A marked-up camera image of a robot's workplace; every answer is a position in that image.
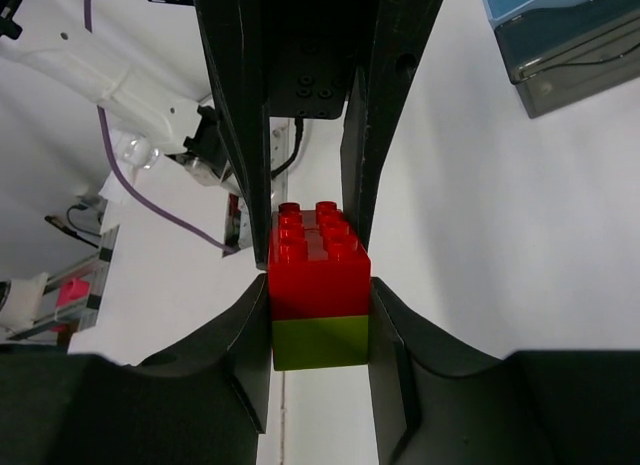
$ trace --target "pink object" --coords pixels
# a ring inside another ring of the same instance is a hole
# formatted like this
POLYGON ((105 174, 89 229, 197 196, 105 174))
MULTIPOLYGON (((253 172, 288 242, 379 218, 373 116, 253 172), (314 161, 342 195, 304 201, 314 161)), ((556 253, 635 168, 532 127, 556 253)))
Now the pink object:
MULTIPOLYGON (((85 297, 89 294, 89 282, 80 280, 79 278, 73 278, 62 287, 60 287, 60 294, 56 301, 56 308, 64 307, 65 305, 85 297)), ((52 332, 64 332, 67 325, 57 325, 52 328, 52 332)))

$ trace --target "metal frame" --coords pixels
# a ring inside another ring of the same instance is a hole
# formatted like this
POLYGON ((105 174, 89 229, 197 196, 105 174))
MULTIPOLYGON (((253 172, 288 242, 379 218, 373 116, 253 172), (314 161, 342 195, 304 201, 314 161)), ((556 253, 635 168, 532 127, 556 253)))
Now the metal frame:
POLYGON ((34 320, 33 325, 26 330, 19 330, 9 335, 7 340, 18 341, 46 332, 60 323, 70 323, 80 320, 78 331, 95 325, 102 295, 106 285, 111 258, 118 237, 120 227, 114 227, 100 238, 98 251, 72 265, 68 269, 51 276, 47 280, 43 295, 59 289, 64 283, 73 278, 91 276, 89 293, 86 297, 74 300, 67 305, 58 307, 52 313, 45 314, 34 320))
MULTIPOLYGON (((287 121, 283 127, 271 130, 271 168, 275 169, 286 161, 289 157, 290 141, 293 134, 290 133, 293 127, 292 120, 287 121)), ((289 172, 285 170, 271 181, 271 209, 277 210, 278 205, 287 199, 287 185, 289 172)), ((238 246, 241 250, 253 246, 253 237, 251 235, 251 220, 249 211, 247 210, 244 198, 240 197, 240 236, 238 237, 238 246)))
POLYGON ((193 1, 216 112, 221 117, 218 133, 250 211, 256 262, 265 268, 271 161, 260 0, 193 1))

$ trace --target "lego brick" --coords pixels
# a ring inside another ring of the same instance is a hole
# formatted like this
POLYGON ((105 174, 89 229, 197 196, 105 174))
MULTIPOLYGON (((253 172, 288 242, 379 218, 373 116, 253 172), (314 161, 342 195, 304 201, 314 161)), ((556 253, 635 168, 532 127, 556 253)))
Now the lego brick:
POLYGON ((367 315, 371 261, 333 202, 274 213, 269 251, 272 320, 367 315))
POLYGON ((278 320, 271 323, 276 371, 363 365, 369 317, 278 320))

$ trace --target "white wall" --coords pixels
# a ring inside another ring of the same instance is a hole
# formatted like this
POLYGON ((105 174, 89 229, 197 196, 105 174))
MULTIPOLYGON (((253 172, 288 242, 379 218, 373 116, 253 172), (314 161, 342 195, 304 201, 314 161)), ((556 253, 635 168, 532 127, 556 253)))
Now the white wall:
POLYGON ((639 136, 640 80, 527 118, 481 0, 445 0, 383 172, 376 274, 497 356, 638 348, 639 136))
MULTIPOLYGON (((58 1, 82 19, 82 0, 58 1)), ((193 8, 94 0, 94 9, 96 34, 125 56, 190 98, 209 93, 193 8)), ((55 271, 91 252, 43 217, 64 214, 75 195, 99 187, 108 166, 94 107, 53 80, 2 59, 0 77, 1 279, 55 271)))

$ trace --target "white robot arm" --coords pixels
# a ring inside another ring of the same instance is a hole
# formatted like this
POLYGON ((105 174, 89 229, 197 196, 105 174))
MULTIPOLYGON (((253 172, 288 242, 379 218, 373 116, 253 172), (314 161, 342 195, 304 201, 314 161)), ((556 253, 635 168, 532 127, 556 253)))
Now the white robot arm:
POLYGON ((0 282, 0 328, 16 331, 33 326, 48 278, 42 273, 30 280, 0 282))
MULTIPOLYGON (((222 176, 226 158, 221 150, 216 160, 186 153, 203 120, 198 102, 137 69, 55 0, 0 0, 0 57, 37 70, 108 110, 127 130, 184 165, 198 182, 221 184, 228 178, 222 176)), ((239 193, 235 179, 224 186, 239 193)))

